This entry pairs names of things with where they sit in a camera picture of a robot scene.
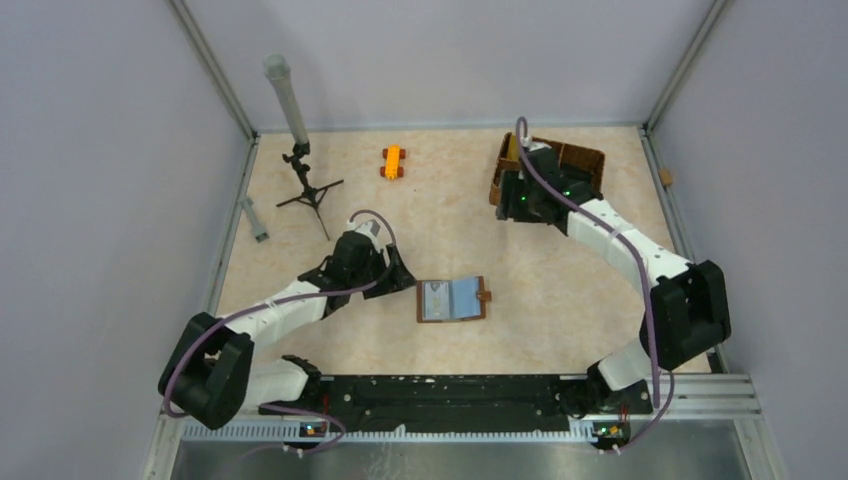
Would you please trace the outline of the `silver white credit card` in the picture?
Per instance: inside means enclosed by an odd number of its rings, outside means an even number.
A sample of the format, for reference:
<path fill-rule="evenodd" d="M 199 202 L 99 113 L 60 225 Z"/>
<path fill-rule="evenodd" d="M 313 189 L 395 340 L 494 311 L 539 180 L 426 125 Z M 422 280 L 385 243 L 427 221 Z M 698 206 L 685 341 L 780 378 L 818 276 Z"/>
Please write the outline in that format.
<path fill-rule="evenodd" d="M 422 285 L 422 319 L 443 321 L 451 318 L 451 284 L 427 281 Z"/>

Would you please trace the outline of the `brown leather card holder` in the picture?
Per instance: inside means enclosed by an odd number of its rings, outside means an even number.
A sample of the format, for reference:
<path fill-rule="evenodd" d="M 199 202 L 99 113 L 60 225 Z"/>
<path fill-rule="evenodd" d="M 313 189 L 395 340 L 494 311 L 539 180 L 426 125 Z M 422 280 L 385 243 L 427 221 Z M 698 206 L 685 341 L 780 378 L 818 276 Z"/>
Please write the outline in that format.
<path fill-rule="evenodd" d="M 448 281 L 451 284 L 451 318 L 443 321 L 422 319 L 422 285 L 427 281 Z M 487 306 L 492 292 L 483 276 L 469 276 L 454 280 L 419 280 L 416 283 L 416 321 L 419 324 L 454 323 L 482 320 L 487 317 Z"/>

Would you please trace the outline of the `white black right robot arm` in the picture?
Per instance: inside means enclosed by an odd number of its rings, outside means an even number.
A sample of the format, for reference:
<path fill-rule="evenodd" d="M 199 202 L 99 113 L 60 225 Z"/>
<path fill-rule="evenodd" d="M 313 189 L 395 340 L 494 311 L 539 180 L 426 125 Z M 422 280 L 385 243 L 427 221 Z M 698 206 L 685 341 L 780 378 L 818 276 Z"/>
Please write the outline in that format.
<path fill-rule="evenodd" d="M 589 404 L 612 412 L 627 388 L 645 378 L 657 383 L 731 335 L 722 269 L 676 254 L 641 233 L 581 175 L 565 171 L 555 150 L 532 142 L 517 149 L 520 167 L 502 173 L 500 220 L 556 227 L 616 269 L 642 295 L 644 316 L 635 339 L 588 371 Z"/>

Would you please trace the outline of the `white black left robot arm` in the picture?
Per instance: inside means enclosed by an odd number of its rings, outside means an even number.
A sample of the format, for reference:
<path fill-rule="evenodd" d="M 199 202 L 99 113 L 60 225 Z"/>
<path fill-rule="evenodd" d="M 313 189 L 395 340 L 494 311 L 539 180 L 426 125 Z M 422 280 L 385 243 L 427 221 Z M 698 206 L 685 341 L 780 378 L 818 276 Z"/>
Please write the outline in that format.
<path fill-rule="evenodd" d="M 326 319 L 355 294 L 372 299 L 416 282 L 395 244 L 380 247 L 371 234 L 344 232 L 321 264 L 270 299 L 225 317 L 207 312 L 191 317 L 158 381 L 163 412 L 215 430 L 244 405 L 284 401 L 297 413 L 314 410 L 321 388 L 309 379 L 304 362 L 285 357 L 257 367 L 256 354 Z"/>

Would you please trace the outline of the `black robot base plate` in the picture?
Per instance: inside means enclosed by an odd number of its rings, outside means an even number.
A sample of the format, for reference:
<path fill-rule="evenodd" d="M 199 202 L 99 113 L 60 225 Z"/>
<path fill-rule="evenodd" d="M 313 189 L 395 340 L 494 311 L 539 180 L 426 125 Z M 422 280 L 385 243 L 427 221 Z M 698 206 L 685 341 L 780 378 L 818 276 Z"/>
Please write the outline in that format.
<path fill-rule="evenodd" d="M 565 431 L 587 415 L 650 414 L 645 381 L 611 392 L 583 375 L 337 375 L 308 381 L 294 401 L 260 407 L 309 410 L 350 432 L 513 433 Z"/>

